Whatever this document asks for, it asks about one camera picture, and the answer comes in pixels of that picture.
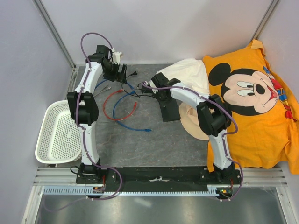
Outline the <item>black network switch box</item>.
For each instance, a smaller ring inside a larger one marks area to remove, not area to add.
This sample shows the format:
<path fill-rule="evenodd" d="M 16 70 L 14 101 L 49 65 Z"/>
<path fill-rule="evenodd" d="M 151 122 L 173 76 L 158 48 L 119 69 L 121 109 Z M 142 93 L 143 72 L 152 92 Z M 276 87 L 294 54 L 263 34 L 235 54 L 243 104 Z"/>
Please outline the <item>black network switch box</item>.
<path fill-rule="evenodd" d="M 163 122 L 180 120 L 178 104 L 175 99 L 159 101 Z"/>

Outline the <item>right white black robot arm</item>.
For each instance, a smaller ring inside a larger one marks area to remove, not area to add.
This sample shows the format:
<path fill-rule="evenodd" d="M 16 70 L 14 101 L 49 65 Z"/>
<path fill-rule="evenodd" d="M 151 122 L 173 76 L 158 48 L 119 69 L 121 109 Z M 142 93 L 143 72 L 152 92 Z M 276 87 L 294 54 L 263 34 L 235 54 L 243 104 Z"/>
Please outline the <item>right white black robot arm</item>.
<path fill-rule="evenodd" d="M 231 161 L 228 143 L 227 128 L 230 126 L 232 117 L 216 94 L 212 96 L 192 90 L 182 81 L 173 78 L 169 80 L 164 74 L 156 74 L 148 84 L 144 85 L 153 92 L 158 100 L 162 113 L 170 115 L 177 105 L 177 100 L 186 103 L 197 112 L 199 127 L 209 137 L 214 154 L 212 177 L 218 183 L 226 183 L 235 170 Z"/>

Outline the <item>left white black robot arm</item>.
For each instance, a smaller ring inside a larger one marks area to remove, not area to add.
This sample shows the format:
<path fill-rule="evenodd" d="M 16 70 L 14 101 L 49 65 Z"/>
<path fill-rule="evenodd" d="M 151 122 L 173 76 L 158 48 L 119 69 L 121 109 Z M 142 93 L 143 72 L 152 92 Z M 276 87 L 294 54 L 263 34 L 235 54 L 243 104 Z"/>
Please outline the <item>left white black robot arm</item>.
<path fill-rule="evenodd" d="M 127 83 L 127 65 L 120 64 L 122 53 L 105 45 L 98 45 L 96 52 L 86 56 L 85 72 L 73 92 L 68 92 L 67 101 L 71 118 L 81 135 L 82 159 L 78 168 L 78 184 L 102 184 L 107 168 L 100 165 L 96 149 L 95 127 L 99 108 L 94 91 L 100 76 L 111 82 Z"/>

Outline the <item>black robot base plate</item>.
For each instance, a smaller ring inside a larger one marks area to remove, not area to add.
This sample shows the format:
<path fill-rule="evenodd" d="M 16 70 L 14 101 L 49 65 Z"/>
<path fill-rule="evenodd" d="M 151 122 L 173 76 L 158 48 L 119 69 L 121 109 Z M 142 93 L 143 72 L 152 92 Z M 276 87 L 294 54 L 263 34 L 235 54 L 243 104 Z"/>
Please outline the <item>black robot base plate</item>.
<path fill-rule="evenodd" d="M 77 184 L 115 184 L 129 182 L 190 182 L 194 184 L 240 184 L 242 175 L 232 164 L 224 170 L 209 172 L 205 166 L 98 168 L 81 165 Z"/>

